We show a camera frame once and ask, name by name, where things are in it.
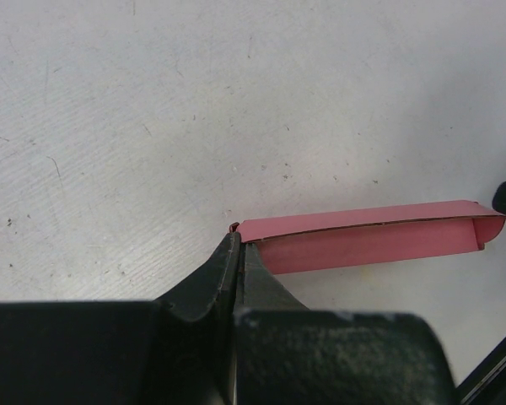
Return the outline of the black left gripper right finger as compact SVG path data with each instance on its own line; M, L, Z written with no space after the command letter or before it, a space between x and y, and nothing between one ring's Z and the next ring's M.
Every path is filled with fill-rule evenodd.
M444 350L420 317L311 310L245 246L234 306L241 404L455 404Z

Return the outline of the pink paper box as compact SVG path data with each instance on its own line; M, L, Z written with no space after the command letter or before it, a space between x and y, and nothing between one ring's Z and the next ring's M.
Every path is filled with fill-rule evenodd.
M481 251L506 217L466 200L249 219L233 227L274 274Z

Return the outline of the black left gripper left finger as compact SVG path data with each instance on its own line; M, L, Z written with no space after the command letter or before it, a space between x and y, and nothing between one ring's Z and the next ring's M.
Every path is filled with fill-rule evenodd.
M0 404L229 404L240 235L154 300L0 303Z

